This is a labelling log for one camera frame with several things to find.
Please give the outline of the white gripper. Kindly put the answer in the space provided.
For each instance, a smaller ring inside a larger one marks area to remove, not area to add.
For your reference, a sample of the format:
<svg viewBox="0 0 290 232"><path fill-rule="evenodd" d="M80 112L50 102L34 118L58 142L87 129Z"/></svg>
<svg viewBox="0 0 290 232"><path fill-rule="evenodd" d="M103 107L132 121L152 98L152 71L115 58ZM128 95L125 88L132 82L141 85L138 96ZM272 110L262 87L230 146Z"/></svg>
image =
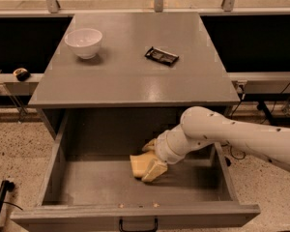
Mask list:
<svg viewBox="0 0 290 232"><path fill-rule="evenodd" d="M146 143L143 152L155 151L159 159L152 159L141 178L142 182L153 182L165 173L167 164L175 164L188 153L188 141L181 129L166 130L157 139Z"/></svg>

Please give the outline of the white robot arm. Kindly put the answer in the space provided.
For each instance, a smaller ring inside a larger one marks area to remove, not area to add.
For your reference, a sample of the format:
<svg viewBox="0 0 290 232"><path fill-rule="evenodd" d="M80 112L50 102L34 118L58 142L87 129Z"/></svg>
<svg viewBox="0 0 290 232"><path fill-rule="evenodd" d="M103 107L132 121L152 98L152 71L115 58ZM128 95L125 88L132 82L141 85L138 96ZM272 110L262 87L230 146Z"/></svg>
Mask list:
<svg viewBox="0 0 290 232"><path fill-rule="evenodd" d="M182 114L180 124L166 130L144 149L157 156L145 168L144 182L152 182L169 164L213 143L226 143L242 152L290 172L290 129L239 122L210 109L194 106Z"/></svg>

